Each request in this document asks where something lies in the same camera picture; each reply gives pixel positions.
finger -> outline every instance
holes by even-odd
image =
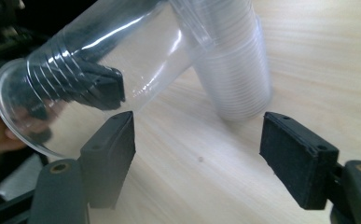
[[[15,135],[10,129],[6,129],[5,130],[5,135],[7,138],[12,139],[12,140],[19,140],[19,138],[17,137],[17,135]]]
[[[26,145],[21,140],[5,139],[0,143],[1,151],[12,151],[24,148]]]

wooden table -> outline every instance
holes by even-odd
[[[298,120],[361,160],[361,1],[254,0],[273,96],[267,111]],[[329,223],[298,207],[259,156],[263,114],[229,123],[192,69],[137,116],[137,154],[115,211],[92,223]]]

transparent cup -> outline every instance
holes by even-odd
[[[210,48],[195,12],[179,6],[99,0],[0,69],[0,116],[35,150],[77,158],[108,118],[138,111]]]

